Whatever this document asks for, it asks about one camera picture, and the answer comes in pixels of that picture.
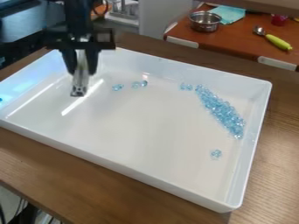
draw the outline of wooden table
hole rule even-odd
[[[212,8],[203,5],[194,11],[208,11]],[[165,33],[164,39],[181,45],[228,53],[260,63],[299,71],[299,23],[294,20],[288,19],[284,26],[275,26],[271,24],[270,14],[247,13],[244,18],[233,24],[220,24],[219,29],[212,33],[194,31],[190,24],[189,18],[184,17],[174,28]],[[254,35],[255,25],[260,25],[267,33],[289,42],[293,50],[283,51],[265,38]]]
[[[123,34],[118,46],[268,80],[273,91],[243,206],[219,214],[0,128],[0,182],[66,223],[299,223],[299,76],[246,59]],[[0,80],[43,55],[22,59]]]

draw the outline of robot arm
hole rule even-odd
[[[61,51],[67,71],[73,76],[71,96],[85,95],[89,77],[96,73],[99,53],[115,49],[112,29],[93,25],[90,13],[94,1],[64,0],[66,26],[63,31],[46,33],[47,48]]]

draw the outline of red object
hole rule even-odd
[[[278,26],[284,26],[287,18],[288,18],[287,16],[273,14],[271,24],[278,25]]]

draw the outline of floor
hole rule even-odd
[[[16,214],[20,200],[21,198],[16,194],[0,186],[0,203],[3,208],[6,222],[9,222]],[[26,204],[27,202],[22,203],[21,207],[25,207]],[[39,211],[35,224],[48,224],[51,218],[52,216],[49,214]],[[60,222],[54,220],[51,224],[60,224]]]

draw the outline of clear blue gem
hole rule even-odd
[[[148,86],[148,84],[149,84],[149,83],[148,83],[146,80],[143,80],[143,81],[141,82],[141,86],[144,87],[144,88],[145,88],[146,86]]]
[[[212,160],[217,160],[220,157],[222,157],[222,151],[221,150],[213,150],[213,151],[211,151],[211,158],[212,158]]]
[[[185,89],[186,89],[186,85],[185,85],[184,83],[182,83],[182,84],[179,86],[179,88],[180,88],[181,90],[185,90]]]
[[[132,88],[139,88],[141,86],[141,83],[139,81],[134,81],[131,85]]]
[[[122,84],[117,84],[115,86],[112,86],[113,91],[119,91],[121,89],[123,89],[123,85]]]
[[[187,85],[187,86],[186,86],[186,89],[187,89],[188,91],[192,91],[192,90],[193,90],[193,86],[192,86],[192,85]]]

